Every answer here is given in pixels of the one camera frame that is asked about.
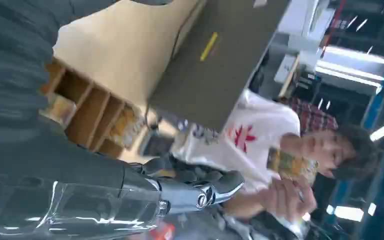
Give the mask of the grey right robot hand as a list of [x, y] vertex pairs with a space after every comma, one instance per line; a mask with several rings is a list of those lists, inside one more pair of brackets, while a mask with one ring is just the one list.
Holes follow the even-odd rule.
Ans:
[[147, 175], [71, 143], [44, 117], [32, 126], [0, 119], [0, 240], [118, 240], [225, 202], [243, 183], [237, 171]]

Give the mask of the person's hand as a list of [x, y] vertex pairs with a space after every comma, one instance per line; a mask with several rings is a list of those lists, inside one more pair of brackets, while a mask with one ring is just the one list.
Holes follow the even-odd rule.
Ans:
[[273, 179], [257, 196], [264, 210], [294, 223], [317, 207], [311, 185], [304, 178]]

